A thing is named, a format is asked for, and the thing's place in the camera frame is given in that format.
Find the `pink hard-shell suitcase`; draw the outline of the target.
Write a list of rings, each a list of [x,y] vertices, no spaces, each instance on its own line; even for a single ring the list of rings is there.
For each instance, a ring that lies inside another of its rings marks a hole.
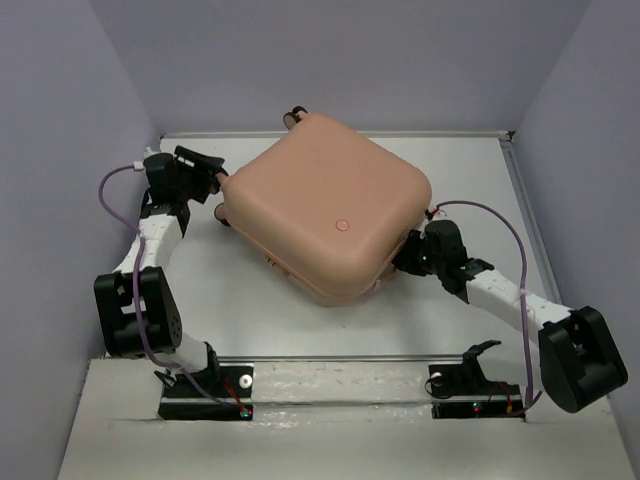
[[[392,275],[431,204],[426,174],[301,106],[287,133],[221,180],[214,216],[322,303],[349,304]]]

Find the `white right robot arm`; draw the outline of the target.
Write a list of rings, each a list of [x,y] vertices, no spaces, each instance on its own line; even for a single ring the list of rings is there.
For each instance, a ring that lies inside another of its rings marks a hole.
[[[603,315],[553,303],[467,254],[458,226],[434,220],[413,230],[393,259],[398,270],[434,275],[448,293],[519,330],[538,348],[540,390],[576,413],[621,388],[628,372]]]

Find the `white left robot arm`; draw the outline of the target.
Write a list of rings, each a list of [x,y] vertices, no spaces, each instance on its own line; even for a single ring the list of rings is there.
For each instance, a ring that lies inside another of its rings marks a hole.
[[[125,172],[142,173],[147,180],[136,221],[119,214],[105,197],[108,181]],[[171,153],[149,151],[143,160],[107,173],[98,186],[103,209],[134,234],[125,258],[93,285],[107,353],[146,357],[201,395],[219,388],[221,367],[208,342],[184,332],[166,269],[187,232],[190,202],[218,194],[226,175],[222,158],[178,146]]]

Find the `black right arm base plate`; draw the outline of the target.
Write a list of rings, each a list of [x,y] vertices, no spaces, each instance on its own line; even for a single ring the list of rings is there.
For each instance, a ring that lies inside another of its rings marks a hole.
[[[523,418],[524,403],[518,385],[488,380],[478,358],[482,351],[470,348],[458,362],[429,367],[424,390],[433,400],[435,420]]]

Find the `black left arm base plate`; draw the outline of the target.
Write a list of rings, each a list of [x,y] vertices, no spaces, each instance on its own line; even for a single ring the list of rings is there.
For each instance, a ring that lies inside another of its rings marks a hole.
[[[206,372],[194,373],[202,395],[183,374],[156,370],[161,382],[158,415],[167,421],[248,422],[253,420],[254,365],[223,363],[218,380]]]

